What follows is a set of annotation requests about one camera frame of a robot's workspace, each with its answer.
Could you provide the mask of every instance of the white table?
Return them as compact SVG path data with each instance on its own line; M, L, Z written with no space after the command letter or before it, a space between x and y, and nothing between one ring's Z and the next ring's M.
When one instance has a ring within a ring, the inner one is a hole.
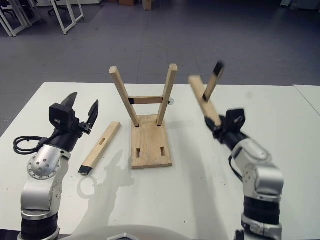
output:
M131 96L156 96L163 85L128 84ZM172 167L128 169L131 120L113 84L44 83L0 138L0 229L19 230L20 196L30 156L13 152L18 136L50 136L49 106L78 92L74 109L86 121L99 99L91 135L77 143L63 181L61 234L102 225L150 225L191 239L233 239L241 228L242 184L228 165L229 150L213 140L191 87L175 85L165 120ZM283 239L319 239L320 117L293 86L218 85L220 113L245 108L243 131L268 149L285 177L280 221ZM156 114L158 105L137 105ZM91 177L78 169L111 121L122 127Z
M294 85L320 115L320 86Z

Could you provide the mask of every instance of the wooden stick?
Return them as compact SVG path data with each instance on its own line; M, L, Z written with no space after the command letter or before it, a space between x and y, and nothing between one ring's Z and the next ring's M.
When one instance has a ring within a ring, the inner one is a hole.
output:
M101 136L99 141L91 150L90 154L82 163L78 171L81 175L88 175L90 171L96 166L102 154L104 153L108 145L111 143L111 141L114 139L120 127L121 127L120 122L113 121L110 123L108 128L105 130L104 134Z
M198 75L191 75L188 79L189 84L192 87L194 95L201 107L203 115L208 117L214 121L216 126L221 125L221 119L219 114L217 113L214 104L211 101L205 101L203 99L203 95L205 92L204 83L201 80L201 77Z
M212 93L214 92L217 80L221 77L222 73L224 72L225 65L222 61L218 61L218 63L215 65L215 68L213 70L213 74L210 77L209 83L206 86L206 89L203 94L203 99L208 102Z
M161 126L161 124L164 120L165 113L166 113L167 106L168 106L168 102L169 102L169 98L170 98L170 94L171 94L171 91L172 91L172 88L174 86L174 82L176 79L177 71L178 71L177 64L170 64L168 74L166 75L166 81L165 81L165 86L164 86L164 90L163 90L163 101L159 107L158 116L156 118L156 124L158 126Z
M163 102L163 96L130 96L129 102L134 104L161 104Z
M125 88L124 82L121 79L120 73L118 71L118 68L116 66L110 67L109 74L113 78L114 84L116 86L116 89L118 90L120 97L125 105L126 110L128 111L130 118L133 122L133 124L136 127L139 127L139 119L137 117L136 111L134 107L129 102L129 95L127 93L127 90Z

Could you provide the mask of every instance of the black tip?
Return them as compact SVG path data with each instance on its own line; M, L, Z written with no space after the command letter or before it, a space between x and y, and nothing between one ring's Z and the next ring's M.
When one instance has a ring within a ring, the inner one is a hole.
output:
M214 67L213 74L218 77L220 73L222 73L223 69L225 68L225 64L223 61L218 61Z
M87 176L91 170L92 170L92 167L90 166L81 166L78 173L80 173L81 175Z
M65 100L61 102L61 105L72 108L75 104L77 92L71 93L69 96L66 97Z

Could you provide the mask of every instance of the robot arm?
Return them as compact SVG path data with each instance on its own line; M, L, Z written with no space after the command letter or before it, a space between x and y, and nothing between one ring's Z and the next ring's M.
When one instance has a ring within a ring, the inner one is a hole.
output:
M241 132L246 121L243 109L228 110L221 120L222 124L218 127L211 119L205 118L213 137L231 150L230 166L234 159L242 175L232 168L243 182L244 193L241 216L244 230L237 231L235 239L281 240L279 215L284 186L282 172L272 163L272 156L267 150Z
M18 154L36 153L27 164L28 178L21 195L21 233L19 240L55 240L59 235L58 211L62 182L69 168L70 152L83 133L90 134L98 117L99 102L89 111L87 122L80 122L72 109L77 93L49 109L49 120L55 127L50 138L18 137L14 151ZM33 149L22 149L23 141L39 140Z

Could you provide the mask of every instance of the upside-down wooden stool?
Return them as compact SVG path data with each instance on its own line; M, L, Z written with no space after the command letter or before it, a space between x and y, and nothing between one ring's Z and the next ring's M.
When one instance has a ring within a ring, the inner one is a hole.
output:
M132 120L131 168L147 169L172 166L164 117L178 71L170 64L161 96L130 97L116 66L109 70L116 89ZM134 104L160 104L157 115L137 115Z

